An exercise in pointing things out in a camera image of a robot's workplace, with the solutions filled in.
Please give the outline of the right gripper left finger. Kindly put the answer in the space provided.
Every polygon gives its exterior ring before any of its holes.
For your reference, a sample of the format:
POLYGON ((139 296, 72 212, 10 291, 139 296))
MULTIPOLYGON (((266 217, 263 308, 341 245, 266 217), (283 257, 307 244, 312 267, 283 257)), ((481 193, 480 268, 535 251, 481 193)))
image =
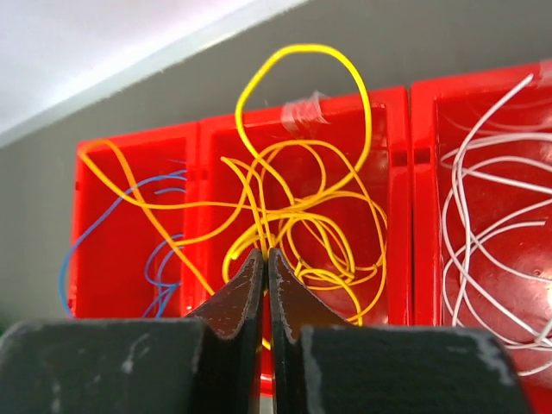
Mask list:
POLYGON ((4 413, 256 413, 264 260, 186 317, 35 320, 1 338, 4 413))

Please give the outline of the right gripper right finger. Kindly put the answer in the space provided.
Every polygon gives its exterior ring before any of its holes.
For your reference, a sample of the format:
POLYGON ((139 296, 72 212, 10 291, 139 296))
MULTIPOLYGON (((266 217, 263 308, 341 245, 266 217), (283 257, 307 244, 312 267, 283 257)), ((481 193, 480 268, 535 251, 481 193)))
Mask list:
POLYGON ((267 260, 278 413, 527 413, 510 358, 480 329, 346 323, 267 260))

